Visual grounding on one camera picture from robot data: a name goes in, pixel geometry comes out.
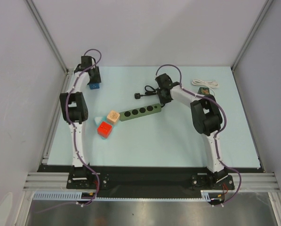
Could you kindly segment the teal triangular power strip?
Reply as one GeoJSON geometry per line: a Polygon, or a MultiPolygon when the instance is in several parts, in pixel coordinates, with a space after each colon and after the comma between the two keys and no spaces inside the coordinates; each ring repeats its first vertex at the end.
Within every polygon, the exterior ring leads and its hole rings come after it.
{"type": "Polygon", "coordinates": [[[94,121],[95,121],[95,124],[96,124],[96,129],[98,128],[98,126],[100,125],[100,123],[103,122],[103,121],[109,123],[109,122],[107,121],[106,116],[95,117],[95,118],[94,118],[94,121]]]}

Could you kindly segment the beige cube socket adapter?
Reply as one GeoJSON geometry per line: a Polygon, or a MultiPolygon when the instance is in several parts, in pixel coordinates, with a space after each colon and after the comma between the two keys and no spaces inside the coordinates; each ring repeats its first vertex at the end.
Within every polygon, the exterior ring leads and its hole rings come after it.
{"type": "Polygon", "coordinates": [[[120,119],[120,114],[114,110],[111,110],[106,118],[111,125],[116,125],[120,119]]]}

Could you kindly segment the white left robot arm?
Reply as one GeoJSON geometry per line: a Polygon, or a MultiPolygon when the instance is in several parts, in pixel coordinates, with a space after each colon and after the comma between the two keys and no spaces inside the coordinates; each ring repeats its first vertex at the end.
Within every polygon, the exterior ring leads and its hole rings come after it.
{"type": "Polygon", "coordinates": [[[88,108],[83,90],[93,77],[99,76],[96,60],[87,55],[81,57],[73,72],[71,87],[59,96],[64,121],[69,125],[72,138],[72,166],[67,179],[67,189],[89,189],[95,181],[95,173],[90,169],[85,153],[85,128],[88,120],[88,108]]]}

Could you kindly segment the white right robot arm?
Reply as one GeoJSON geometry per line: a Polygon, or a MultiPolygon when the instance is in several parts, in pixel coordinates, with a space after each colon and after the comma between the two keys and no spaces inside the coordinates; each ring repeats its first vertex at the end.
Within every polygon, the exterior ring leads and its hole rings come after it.
{"type": "Polygon", "coordinates": [[[162,105],[173,100],[191,109],[192,122],[195,130],[202,135],[207,154],[207,184],[212,189],[218,189],[228,176],[222,162],[219,143],[219,132],[223,118],[220,107],[213,95],[200,95],[184,89],[179,82],[173,82],[167,74],[155,78],[158,88],[157,95],[162,105]]]}

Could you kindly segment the dark green cube socket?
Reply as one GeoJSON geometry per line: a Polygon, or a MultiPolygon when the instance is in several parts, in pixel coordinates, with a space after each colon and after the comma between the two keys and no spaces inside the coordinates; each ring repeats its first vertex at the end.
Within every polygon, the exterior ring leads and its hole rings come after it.
{"type": "Polygon", "coordinates": [[[207,96],[210,94],[210,90],[208,87],[199,87],[198,94],[207,96]]]}

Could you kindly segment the red cube socket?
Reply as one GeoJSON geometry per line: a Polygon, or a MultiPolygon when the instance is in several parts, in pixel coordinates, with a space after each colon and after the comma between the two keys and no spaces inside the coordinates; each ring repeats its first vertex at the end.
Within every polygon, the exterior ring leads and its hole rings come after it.
{"type": "Polygon", "coordinates": [[[112,132],[112,125],[103,121],[97,128],[97,133],[103,138],[108,138],[110,133],[112,132]]]}

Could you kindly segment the blue cube socket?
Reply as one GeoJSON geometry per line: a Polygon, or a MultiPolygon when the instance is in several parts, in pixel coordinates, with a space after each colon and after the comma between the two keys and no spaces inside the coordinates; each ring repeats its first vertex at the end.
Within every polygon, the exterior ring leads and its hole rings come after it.
{"type": "Polygon", "coordinates": [[[89,83],[88,86],[91,90],[100,89],[100,83],[89,83]]]}

